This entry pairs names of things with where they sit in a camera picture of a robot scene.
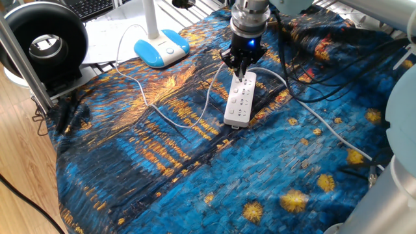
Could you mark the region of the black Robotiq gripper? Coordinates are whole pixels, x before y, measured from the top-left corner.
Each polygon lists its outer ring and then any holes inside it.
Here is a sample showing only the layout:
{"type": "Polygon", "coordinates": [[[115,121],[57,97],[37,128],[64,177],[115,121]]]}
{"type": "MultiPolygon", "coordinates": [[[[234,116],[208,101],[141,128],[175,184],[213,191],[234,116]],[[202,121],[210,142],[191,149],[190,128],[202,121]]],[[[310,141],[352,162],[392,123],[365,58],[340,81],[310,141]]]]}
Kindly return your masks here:
{"type": "Polygon", "coordinates": [[[261,36],[245,38],[233,33],[229,48],[221,51],[220,57],[225,65],[233,70],[239,81],[242,81],[249,66],[256,64],[266,52],[267,47],[261,43],[261,36]]]}

